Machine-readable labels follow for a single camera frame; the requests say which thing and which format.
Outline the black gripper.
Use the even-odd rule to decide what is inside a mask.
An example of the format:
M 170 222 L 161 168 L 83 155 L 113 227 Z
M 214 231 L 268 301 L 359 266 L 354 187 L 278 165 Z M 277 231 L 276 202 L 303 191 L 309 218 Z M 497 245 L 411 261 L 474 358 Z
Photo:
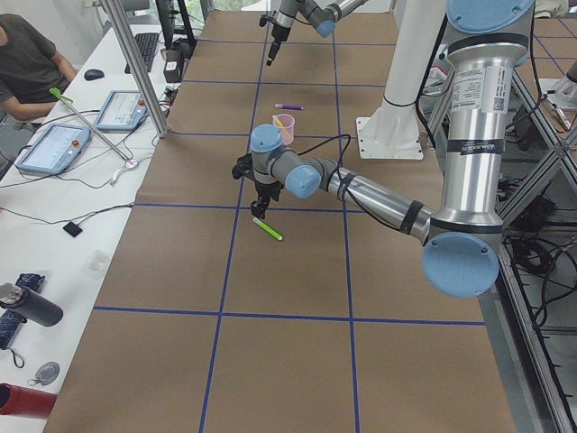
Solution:
M 273 37 L 273 43 L 267 54 L 266 65 L 270 66 L 272 62 L 276 59 L 279 52 L 279 46 L 285 41 L 285 27 L 279 23 L 275 23 L 272 28 L 271 35 Z
M 279 181 L 265 184 L 255 180 L 254 185 L 258 198 L 251 203 L 251 212 L 254 217 L 262 219 L 266 217 L 270 202 L 279 201 L 282 184 Z

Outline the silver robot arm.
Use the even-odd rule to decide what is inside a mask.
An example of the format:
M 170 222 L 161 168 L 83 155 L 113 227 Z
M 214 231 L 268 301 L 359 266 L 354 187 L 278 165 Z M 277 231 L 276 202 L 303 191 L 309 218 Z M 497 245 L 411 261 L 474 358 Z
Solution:
M 298 14 L 301 14 L 305 22 L 312 26 L 321 37 L 325 38 L 334 31 L 335 25 L 340 20 L 365 3 L 365 0 L 342 0 L 333 1 L 331 4 L 321 7 L 313 0 L 283 0 L 277 14 L 262 14 L 259 20 L 260 27 L 264 27 L 268 23 L 272 24 L 273 42 L 267 54 L 266 65 L 272 65 L 281 44 L 288 40 Z M 264 183 L 256 180 L 253 175 L 249 175 L 249 178 L 255 181 L 258 194 L 258 199 L 251 204 L 252 214 L 263 219 L 270 201 L 272 199 L 279 200 L 280 183 L 274 181 L 271 187 L 265 187 Z
M 379 223 L 418 239 L 423 273 L 441 292 L 475 297 L 498 277 L 503 227 L 496 213 L 501 155 L 514 68 L 527 55 L 531 1 L 409 1 L 399 26 L 381 106 L 357 121 L 365 159 L 420 157 L 418 98 L 441 44 L 453 74 L 441 206 L 432 210 L 347 170 L 340 161 L 308 158 L 281 141 L 273 124 L 252 130 L 250 150 L 233 168 L 252 180 L 255 217 L 288 191 L 308 198 L 322 189 Z

